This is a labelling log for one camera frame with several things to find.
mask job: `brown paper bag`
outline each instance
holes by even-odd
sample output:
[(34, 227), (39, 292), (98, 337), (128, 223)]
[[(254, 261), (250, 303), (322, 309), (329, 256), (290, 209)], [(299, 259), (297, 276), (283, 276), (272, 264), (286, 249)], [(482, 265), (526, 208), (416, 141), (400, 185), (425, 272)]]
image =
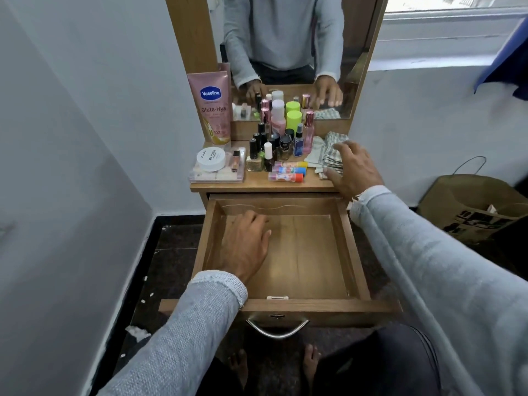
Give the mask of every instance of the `brown paper bag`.
[[(497, 213), (486, 210), (493, 205)], [(480, 175), (440, 176), (418, 214), (463, 243), (476, 243), (528, 215), (528, 199), (502, 180)]]

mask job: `drawer handle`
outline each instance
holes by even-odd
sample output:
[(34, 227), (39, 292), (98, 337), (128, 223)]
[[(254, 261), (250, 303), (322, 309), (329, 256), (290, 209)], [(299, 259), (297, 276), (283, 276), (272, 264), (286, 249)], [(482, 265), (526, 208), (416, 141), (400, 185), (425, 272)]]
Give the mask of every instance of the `drawer handle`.
[(310, 322), (310, 320), (307, 319), (306, 321), (301, 323), (297, 328), (292, 329), (290, 332), (287, 332), (287, 333), (282, 334), (282, 335), (276, 335), (276, 334), (272, 334), (272, 333), (266, 332), (266, 331), (264, 331), (264, 329), (260, 328), (257, 324), (255, 324), (250, 319), (246, 319), (246, 322), (249, 325), (253, 326), (257, 330), (257, 332), (263, 334), (264, 336), (267, 336), (267, 337), (270, 337), (270, 338), (276, 339), (276, 340), (281, 340), (281, 339), (286, 339), (287, 337), (290, 337), (290, 336), (296, 334), (297, 332), (299, 332), (306, 324), (308, 324)]

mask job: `mirror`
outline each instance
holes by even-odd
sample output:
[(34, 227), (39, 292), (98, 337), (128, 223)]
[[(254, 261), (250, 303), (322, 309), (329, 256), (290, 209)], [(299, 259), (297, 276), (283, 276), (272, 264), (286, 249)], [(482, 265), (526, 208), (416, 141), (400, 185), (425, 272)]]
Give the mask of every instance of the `mirror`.
[(260, 100), (274, 90), (314, 109), (315, 119), (349, 119), (382, 3), (210, 2), (218, 62), (231, 66), (233, 119), (260, 121)]

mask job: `open drawer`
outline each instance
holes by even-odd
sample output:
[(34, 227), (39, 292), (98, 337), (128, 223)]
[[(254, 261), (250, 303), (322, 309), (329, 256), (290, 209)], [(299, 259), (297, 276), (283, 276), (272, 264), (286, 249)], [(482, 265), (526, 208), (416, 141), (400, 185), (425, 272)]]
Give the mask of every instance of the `open drawer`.
[[(265, 332), (259, 327), (364, 327), (391, 319), (400, 305), (370, 299), (346, 206), (331, 193), (213, 194), (193, 276), (217, 268), (224, 232), (238, 214), (254, 210), (268, 216), (272, 235), (236, 321)], [(169, 314), (176, 303), (162, 300), (159, 309)]]

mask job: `folded cloth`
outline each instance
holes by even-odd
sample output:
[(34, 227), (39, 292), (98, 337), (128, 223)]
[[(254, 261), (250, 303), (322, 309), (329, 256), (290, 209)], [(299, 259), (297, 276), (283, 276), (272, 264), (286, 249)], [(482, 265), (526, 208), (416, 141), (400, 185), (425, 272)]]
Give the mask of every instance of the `folded cloth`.
[(315, 119), (341, 119), (340, 113), (335, 108), (315, 111)]
[(315, 173), (319, 174), (320, 179), (327, 179), (323, 173), (324, 167), (331, 167), (339, 173), (343, 172), (341, 154), (333, 146), (347, 140), (347, 135), (335, 132), (329, 132), (324, 140), (319, 136), (313, 137), (312, 152), (304, 160), (309, 167), (315, 168)]

